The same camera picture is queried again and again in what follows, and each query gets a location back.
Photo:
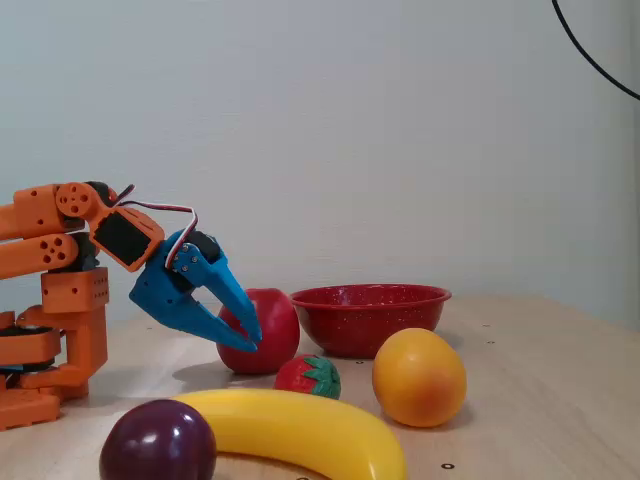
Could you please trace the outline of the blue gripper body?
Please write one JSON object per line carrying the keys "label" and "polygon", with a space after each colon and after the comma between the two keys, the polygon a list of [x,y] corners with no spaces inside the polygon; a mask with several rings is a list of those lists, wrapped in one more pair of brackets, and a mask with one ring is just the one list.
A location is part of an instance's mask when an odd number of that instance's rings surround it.
{"label": "blue gripper body", "polygon": [[189,233],[174,262],[165,264],[180,233],[160,243],[147,260],[129,298],[160,324],[171,329],[219,329],[221,320],[193,297],[206,285],[210,266],[221,257],[216,239],[201,231]]}

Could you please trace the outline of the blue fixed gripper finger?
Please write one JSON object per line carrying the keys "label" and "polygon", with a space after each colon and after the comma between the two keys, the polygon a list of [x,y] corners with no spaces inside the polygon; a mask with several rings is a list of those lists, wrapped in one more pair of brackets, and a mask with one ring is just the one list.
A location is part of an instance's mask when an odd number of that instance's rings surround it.
{"label": "blue fixed gripper finger", "polygon": [[173,315],[173,327],[177,330],[236,350],[257,350],[253,340],[235,331],[196,300],[180,301],[175,305]]}

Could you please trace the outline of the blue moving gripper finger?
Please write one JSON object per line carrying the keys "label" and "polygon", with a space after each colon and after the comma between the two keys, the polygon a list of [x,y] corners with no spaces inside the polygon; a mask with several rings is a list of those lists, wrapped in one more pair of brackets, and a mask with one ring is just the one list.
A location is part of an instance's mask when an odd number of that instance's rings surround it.
{"label": "blue moving gripper finger", "polygon": [[[195,289],[211,292],[240,322],[243,336],[258,345],[262,330],[254,304],[236,280],[218,243],[184,243],[176,253],[172,267]],[[192,294],[186,300],[193,299]]]}

